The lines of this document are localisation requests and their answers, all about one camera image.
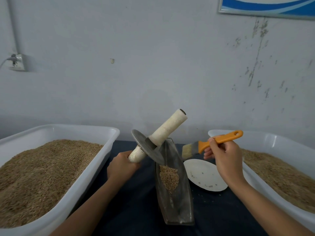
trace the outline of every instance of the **hand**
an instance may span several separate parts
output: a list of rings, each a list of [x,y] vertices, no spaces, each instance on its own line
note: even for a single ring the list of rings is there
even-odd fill
[[[140,163],[131,163],[128,156],[132,151],[121,152],[113,158],[107,167],[107,177],[123,186],[127,180],[140,168]]]
[[[220,176],[228,186],[246,183],[242,170],[242,151],[239,146],[229,141],[217,145],[213,138],[209,138],[210,147],[205,150],[204,159],[215,158]]]

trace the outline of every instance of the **white wrapped handle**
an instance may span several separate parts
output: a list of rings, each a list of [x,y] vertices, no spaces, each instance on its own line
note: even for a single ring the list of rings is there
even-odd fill
[[[183,122],[187,120],[186,113],[177,109],[175,113],[167,119],[165,123],[163,123],[151,136],[149,139],[157,146],[161,146],[163,142],[168,138],[168,136],[175,131]],[[146,157],[144,151],[141,150],[139,146],[137,146],[133,152],[129,155],[129,160],[131,162],[140,162]]]

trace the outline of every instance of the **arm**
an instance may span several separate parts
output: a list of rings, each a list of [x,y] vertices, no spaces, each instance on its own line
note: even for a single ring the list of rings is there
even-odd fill
[[[108,180],[106,183],[54,230],[50,236],[91,235],[93,233],[109,202],[140,167],[138,163],[129,162],[128,156],[131,152],[121,152],[113,158],[107,168]]]
[[[209,142],[204,159],[215,157],[221,177],[270,236],[314,235],[247,183],[242,171],[242,152],[235,142],[224,143],[221,148],[214,139]]]

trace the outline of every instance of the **oval plate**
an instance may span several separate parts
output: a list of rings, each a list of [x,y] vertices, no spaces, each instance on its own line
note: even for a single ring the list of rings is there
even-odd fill
[[[220,176],[216,165],[198,159],[184,161],[188,179],[197,186],[209,191],[222,191],[227,184]]]

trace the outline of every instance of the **orange brush handle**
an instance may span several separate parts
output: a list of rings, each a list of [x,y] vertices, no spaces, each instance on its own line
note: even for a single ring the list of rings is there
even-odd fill
[[[235,139],[240,138],[241,136],[243,136],[243,131],[242,130],[236,130],[236,131],[232,131],[232,132],[225,134],[225,135],[215,136],[215,137],[213,137],[213,139],[215,139],[216,143],[220,144],[220,143],[226,143],[229,141],[233,141]],[[210,147],[209,142],[199,141],[199,143],[198,143],[199,154],[201,154],[208,147]]]

